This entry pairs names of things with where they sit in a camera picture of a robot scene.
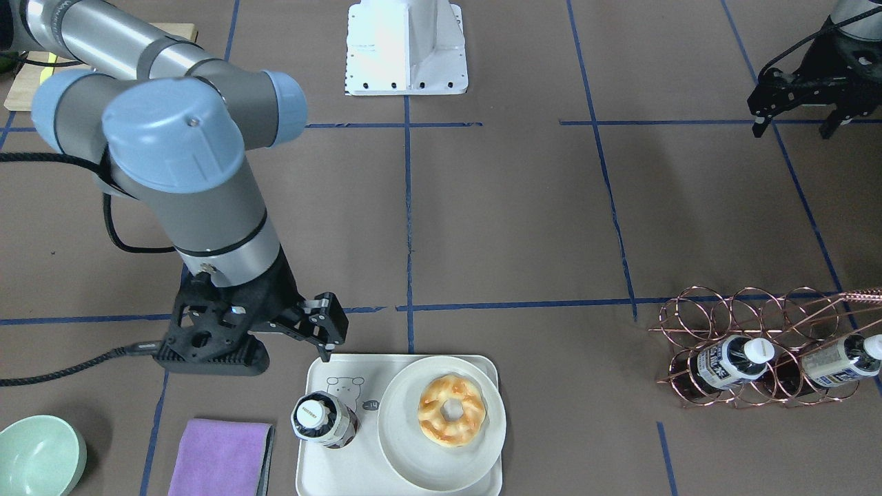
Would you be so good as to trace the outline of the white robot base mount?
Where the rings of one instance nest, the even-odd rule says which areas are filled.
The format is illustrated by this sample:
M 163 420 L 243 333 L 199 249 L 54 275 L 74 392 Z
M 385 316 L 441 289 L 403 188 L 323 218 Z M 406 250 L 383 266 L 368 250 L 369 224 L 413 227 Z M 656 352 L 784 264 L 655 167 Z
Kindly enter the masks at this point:
M 469 87 L 460 6 L 361 1 L 347 13 L 347 95 L 456 95 Z

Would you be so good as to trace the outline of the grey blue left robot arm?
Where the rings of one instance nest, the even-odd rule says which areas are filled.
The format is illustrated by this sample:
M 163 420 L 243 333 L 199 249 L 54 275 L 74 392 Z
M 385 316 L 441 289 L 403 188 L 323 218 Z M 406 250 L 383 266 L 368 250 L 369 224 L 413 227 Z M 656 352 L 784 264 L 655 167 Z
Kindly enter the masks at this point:
M 809 46 L 801 65 L 794 72 L 785 72 L 775 66 L 803 46 Z M 802 106 L 830 106 L 834 109 L 819 123 L 822 139 L 829 139 L 842 126 L 855 118 L 872 115 L 880 106 L 880 1 L 839 1 L 818 31 L 797 41 L 787 50 L 776 54 L 761 69 L 753 72 L 746 52 L 748 69 L 755 87 L 747 103 L 752 113 L 752 134 L 762 138 L 772 129 L 781 141 L 775 119 Z M 598 121 L 593 113 L 586 73 L 582 70 L 588 106 L 589 121 L 562 121 L 562 125 L 591 125 L 597 138 L 599 161 L 605 169 L 604 151 L 599 141 L 599 126 L 649 125 L 746 125 L 747 120 L 643 120 Z M 304 317 L 299 330 L 284 327 L 282 317 L 261 327 L 261 332 L 283 333 L 299 341 L 316 337 L 307 324 L 315 323 Z

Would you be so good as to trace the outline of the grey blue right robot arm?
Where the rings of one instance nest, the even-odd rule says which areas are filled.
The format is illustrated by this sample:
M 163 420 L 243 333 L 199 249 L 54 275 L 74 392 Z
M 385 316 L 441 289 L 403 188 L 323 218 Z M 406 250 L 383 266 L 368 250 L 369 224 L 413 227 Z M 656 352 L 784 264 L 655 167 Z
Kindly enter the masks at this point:
M 362 1 L 347 11 L 347 95 L 450 95 L 467 89 L 465 28 L 449 1 Z M 880 1 L 841 1 L 819 31 L 755 73 L 747 102 L 757 138 L 781 113 L 834 105 L 820 122 L 829 139 L 867 112 L 850 46 L 880 48 Z M 775 63 L 810 44 L 792 73 Z M 287 335 L 328 363 L 349 321 L 339 299 L 300 295 L 247 161 L 247 151 L 297 139 L 308 103 L 284 72 L 245 70 L 107 1 L 2 1 L 2 50 L 58 54 L 66 70 L 36 90 L 35 132 L 54 153 L 2 153 L 2 163 L 82 167 L 103 195 L 105 227 L 120 250 L 182 258 L 168 330 L 60 371 L 2 379 L 2 387 L 59 380 L 122 357 L 152 357 L 170 373 L 253 376 L 269 355 L 255 333 Z M 123 244 L 112 198 L 143 203 L 173 245 Z

